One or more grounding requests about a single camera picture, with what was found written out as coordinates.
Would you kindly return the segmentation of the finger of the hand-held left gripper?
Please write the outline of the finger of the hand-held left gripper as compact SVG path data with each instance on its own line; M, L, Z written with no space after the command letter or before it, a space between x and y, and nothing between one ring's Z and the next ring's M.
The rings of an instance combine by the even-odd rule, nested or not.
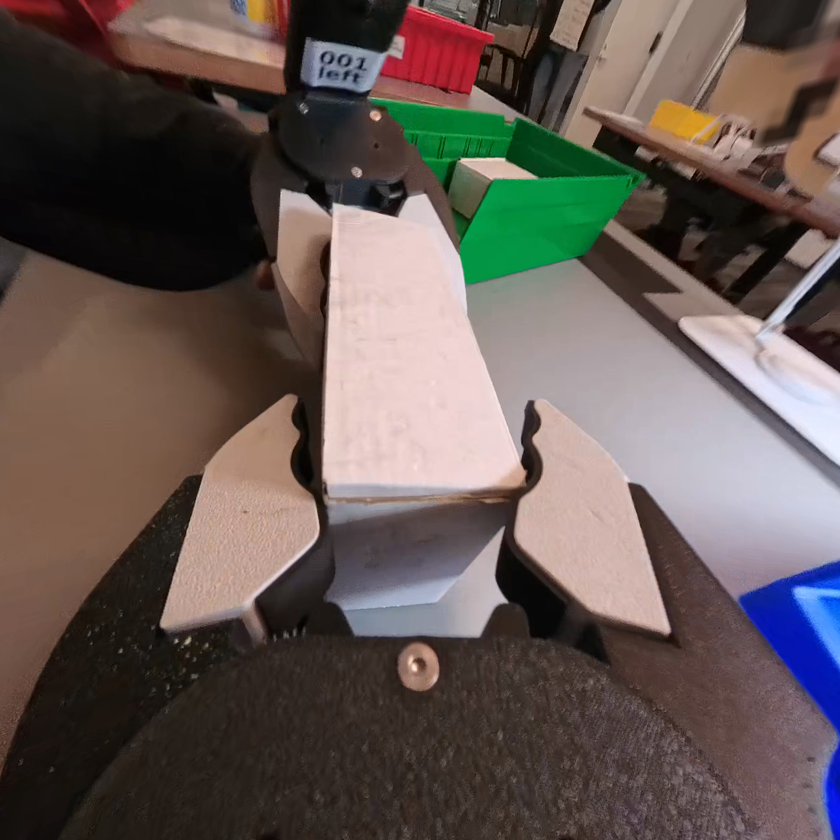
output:
M467 310L466 281L458 248L428 195L422 193L409 196L402 205L399 218L421 224L432 232L447 267L449 285L462 309Z
M290 336L312 369L322 367L327 281L322 256L329 246L332 217L305 193L281 190L276 259L272 274Z

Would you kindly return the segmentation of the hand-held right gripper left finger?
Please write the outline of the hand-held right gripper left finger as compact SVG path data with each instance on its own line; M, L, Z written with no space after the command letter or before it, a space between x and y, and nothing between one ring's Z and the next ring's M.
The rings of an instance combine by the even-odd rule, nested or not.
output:
M163 607L163 632L238 623L252 644L262 644L293 633L322 603L332 546L308 457L306 408L289 394L211 458Z

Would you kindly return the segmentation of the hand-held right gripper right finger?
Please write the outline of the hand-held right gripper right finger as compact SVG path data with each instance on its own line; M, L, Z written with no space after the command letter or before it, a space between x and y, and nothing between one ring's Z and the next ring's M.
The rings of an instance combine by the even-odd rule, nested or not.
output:
M543 399L526 407L526 484L497 584L531 636L577 640L591 627L667 639L671 625L628 479L593 437Z

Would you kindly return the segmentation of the green plastic bin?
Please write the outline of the green plastic bin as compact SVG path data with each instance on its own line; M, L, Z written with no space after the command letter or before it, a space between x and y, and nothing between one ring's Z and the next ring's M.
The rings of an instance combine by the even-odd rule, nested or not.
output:
M489 112L373 102L402 126L447 199L462 158L507 158L538 177L493 182L472 219L451 208L467 284L585 255L644 179L633 167L527 119L507 122Z

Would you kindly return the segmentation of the white cardboard box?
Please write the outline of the white cardboard box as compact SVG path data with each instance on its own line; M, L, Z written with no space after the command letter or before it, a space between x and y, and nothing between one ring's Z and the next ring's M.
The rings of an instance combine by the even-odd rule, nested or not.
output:
M335 206L322 497L346 611L435 603L508 520L517 446L428 227Z
M504 157L462 158L455 164L449 181L449 204L454 213L472 219L493 182L537 178Z

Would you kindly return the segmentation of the blue plastic bin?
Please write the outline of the blue plastic bin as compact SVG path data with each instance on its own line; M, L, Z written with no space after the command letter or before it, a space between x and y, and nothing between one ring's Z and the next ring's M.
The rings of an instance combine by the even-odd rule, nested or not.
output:
M839 733L839 561L748 591L738 603Z

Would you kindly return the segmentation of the person's left forearm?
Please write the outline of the person's left forearm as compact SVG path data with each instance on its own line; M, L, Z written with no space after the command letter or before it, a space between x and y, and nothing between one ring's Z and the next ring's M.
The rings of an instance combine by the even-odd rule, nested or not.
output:
M215 287L268 258L258 150L225 110L2 11L2 239L135 287Z

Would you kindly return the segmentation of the red plastic bin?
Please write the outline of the red plastic bin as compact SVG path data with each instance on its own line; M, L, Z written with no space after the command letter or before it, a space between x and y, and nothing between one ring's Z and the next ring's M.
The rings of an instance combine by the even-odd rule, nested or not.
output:
M133 1L2 1L17 21L77 47L108 65L119 64L109 42L109 24Z
M469 94L494 35L435 12L408 6L381 74L440 90Z

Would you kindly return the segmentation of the wipes canister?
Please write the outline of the wipes canister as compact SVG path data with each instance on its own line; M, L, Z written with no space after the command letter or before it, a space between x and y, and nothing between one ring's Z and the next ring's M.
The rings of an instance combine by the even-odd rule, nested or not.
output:
M249 24L286 30L287 1L229 1L234 15Z

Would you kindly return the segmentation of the instruction sheet on stand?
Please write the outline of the instruction sheet on stand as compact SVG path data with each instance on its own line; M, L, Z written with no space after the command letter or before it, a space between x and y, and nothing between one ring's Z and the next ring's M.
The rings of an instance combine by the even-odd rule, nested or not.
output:
M784 334L809 292L838 267L839 242L815 262L765 320L684 317L679 329L810 445L839 464L839 373Z

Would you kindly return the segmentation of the brown table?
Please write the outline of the brown table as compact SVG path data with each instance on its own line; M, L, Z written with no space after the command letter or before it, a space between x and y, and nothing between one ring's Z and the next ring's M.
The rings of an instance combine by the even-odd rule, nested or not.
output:
M837 209L795 191L773 189L699 146L622 114L588 107L584 115L599 126L594 150L631 165L665 189L663 216L643 231L643 240L663 256L677 261L694 221L702 223L707 237L690 271L706 284L713 285L716 274L746 248L763 249L749 268L718 288L731 303L739 304L807 232L838 237Z

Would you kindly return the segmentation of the hanging paper sheet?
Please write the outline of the hanging paper sheet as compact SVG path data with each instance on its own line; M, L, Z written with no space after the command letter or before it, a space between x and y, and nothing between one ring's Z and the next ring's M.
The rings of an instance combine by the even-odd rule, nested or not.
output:
M563 49L577 51L594 3L594 1L562 1L549 36L551 42Z

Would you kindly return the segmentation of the small yellow bin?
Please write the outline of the small yellow bin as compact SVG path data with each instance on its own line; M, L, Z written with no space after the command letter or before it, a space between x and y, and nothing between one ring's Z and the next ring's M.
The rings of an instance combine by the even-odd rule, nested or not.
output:
M720 117L678 101L662 100L647 126L652 131L666 133L687 143L708 145L719 131Z

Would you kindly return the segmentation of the cardboard sheet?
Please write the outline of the cardboard sheet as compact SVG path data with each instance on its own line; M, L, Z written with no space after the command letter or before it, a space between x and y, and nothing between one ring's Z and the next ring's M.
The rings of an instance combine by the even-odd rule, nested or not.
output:
M838 76L838 40L788 50L740 44L730 54L707 109L745 118L758 130L782 125L801 88Z

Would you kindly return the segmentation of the black monitor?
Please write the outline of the black monitor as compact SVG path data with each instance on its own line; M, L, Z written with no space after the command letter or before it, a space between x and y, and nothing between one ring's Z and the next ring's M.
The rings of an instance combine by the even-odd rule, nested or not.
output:
M834 2L746 1L741 42L787 50L807 44L829 25Z

